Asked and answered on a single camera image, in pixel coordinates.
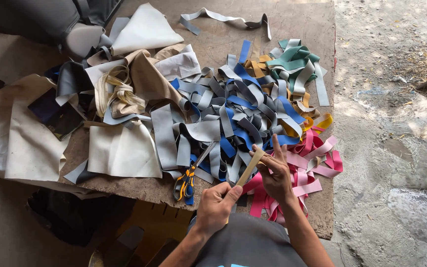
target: concrete floor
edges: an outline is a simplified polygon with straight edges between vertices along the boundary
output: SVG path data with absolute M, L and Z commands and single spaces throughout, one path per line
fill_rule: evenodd
M 400 27 L 390 26 L 395 20 L 402 21 Z M 386 56 L 412 49 L 412 39 L 427 41 L 427 1 L 337 1 L 336 26 L 334 135 L 345 172 L 335 178 L 334 236 L 323 244 L 338 267 L 427 266 L 427 143 L 410 153 L 405 139 L 388 142 L 389 133 L 413 140 L 416 132 L 400 126 L 427 128 L 427 117 L 420 117 L 427 99 L 413 97 L 415 112 L 400 117 L 413 123 L 397 127 L 394 119 L 377 115 L 400 112 L 400 107 L 390 110 L 390 94 L 354 97 L 375 88 L 398 91 L 400 85 L 388 81 L 394 58 Z M 373 63 L 377 54 L 386 65 Z M 55 48 L 0 35 L 0 79 L 6 82 L 40 75 L 67 60 Z M 375 74 L 362 66 L 373 67 Z M 419 162 L 415 170 L 413 161 Z M 64 244 L 26 212 L 26 199 L 35 190 L 0 179 L 0 266 L 86 266 L 93 247 Z

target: table surface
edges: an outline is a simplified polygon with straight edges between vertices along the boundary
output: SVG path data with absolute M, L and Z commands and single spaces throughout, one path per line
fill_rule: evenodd
M 116 17 L 132 15 L 144 1 L 126 0 L 118 10 Z M 335 51 L 335 21 L 334 4 L 328 0 L 289 0 L 289 1 L 264 1 L 264 0 L 187 0 L 173 3 L 165 0 L 151 0 L 151 5 L 167 16 L 171 27 L 180 34 L 185 44 L 192 44 L 201 67 L 214 67 L 217 69 L 225 63 L 227 54 L 239 55 L 243 40 L 253 42 L 256 36 L 261 36 L 261 55 L 267 54 L 278 41 L 283 39 L 302 39 L 302 44 L 318 55 L 320 64 L 328 73 L 324 76 L 325 86 L 331 106 L 319 107 L 321 113 L 333 111 L 334 106 L 334 51 Z M 192 23 L 202 32 L 196 36 L 181 24 L 179 17 L 184 13 L 194 13 L 206 7 L 210 11 L 225 16 L 242 17 L 246 21 L 259 21 L 265 13 L 270 23 L 272 40 L 268 41 L 264 27 L 247 29 L 241 21 L 224 23 L 210 18 L 198 18 Z M 311 94 L 310 104 L 318 106 L 316 85 L 312 82 L 309 86 Z M 332 133 L 332 125 L 321 138 L 325 140 Z M 88 129 L 79 128 L 71 136 L 68 147 L 64 153 L 67 163 L 60 172 L 59 182 L 72 184 L 65 178 L 68 172 L 88 158 L 89 133 Z M 334 222 L 334 184 L 332 179 L 320 177 L 323 191 L 310 194 L 305 204 L 309 211 L 309 222 L 320 238 L 332 237 Z M 149 201 L 152 203 L 165 203 L 172 207 L 194 210 L 198 207 L 202 189 L 212 185 L 202 179 L 195 180 L 195 203 L 187 206 L 185 203 L 176 202 L 172 198 L 173 180 L 155 178 L 120 178 L 100 175 L 78 186 L 97 191 L 116 194 L 124 197 Z M 249 212 L 249 207 L 238 207 L 237 212 Z

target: person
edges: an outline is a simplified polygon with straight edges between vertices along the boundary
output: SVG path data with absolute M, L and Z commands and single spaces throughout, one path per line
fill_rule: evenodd
M 230 214 L 242 187 L 232 188 L 223 182 L 202 192 L 195 224 L 160 267 L 334 266 L 294 196 L 287 146 L 280 146 L 276 135 L 272 138 L 274 156 L 265 154 L 261 158 L 264 165 L 256 167 L 266 192 L 279 202 L 289 237 L 276 222 L 248 214 Z

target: hand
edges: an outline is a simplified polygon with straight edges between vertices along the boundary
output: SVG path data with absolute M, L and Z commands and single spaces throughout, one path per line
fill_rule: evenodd
M 291 176 L 288 167 L 288 159 L 287 159 L 287 145 L 283 145 L 282 147 L 279 145 L 278 136 L 276 134 L 273 135 L 273 148 L 274 148 L 274 157 L 265 154 L 261 158 L 261 162 L 263 164 L 258 164 L 256 167 L 261 173 L 261 177 L 263 178 L 263 187 L 267 194 L 276 199 L 280 205 L 285 204 L 295 204 L 299 205 L 298 198 L 294 196 L 293 188 L 291 186 Z M 256 151 L 258 147 L 254 144 L 252 146 L 253 151 Z
M 227 223 L 228 216 L 235 202 L 241 196 L 241 186 L 231 188 L 230 184 L 223 182 L 212 188 L 204 189 L 200 197 L 197 220 L 194 227 L 208 237 L 222 229 Z

